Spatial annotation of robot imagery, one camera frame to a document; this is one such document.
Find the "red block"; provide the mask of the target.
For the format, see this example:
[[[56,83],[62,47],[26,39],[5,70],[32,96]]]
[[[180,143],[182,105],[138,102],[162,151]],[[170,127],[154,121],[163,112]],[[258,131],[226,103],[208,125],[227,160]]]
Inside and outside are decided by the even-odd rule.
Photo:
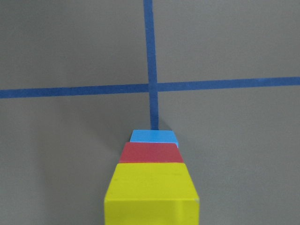
[[[120,163],[183,163],[174,143],[127,142]]]

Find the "blue block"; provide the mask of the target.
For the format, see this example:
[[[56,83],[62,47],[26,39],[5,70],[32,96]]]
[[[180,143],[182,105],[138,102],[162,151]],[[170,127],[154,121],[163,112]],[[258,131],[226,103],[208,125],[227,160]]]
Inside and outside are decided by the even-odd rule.
[[[134,130],[130,137],[134,143],[174,143],[179,147],[175,133],[171,130]]]

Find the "yellow block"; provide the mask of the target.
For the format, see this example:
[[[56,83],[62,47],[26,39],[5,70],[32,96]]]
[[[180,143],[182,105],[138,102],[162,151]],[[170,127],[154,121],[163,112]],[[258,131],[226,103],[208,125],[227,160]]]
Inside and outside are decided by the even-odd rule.
[[[200,198],[184,163],[119,163],[104,213],[107,225],[197,225]]]

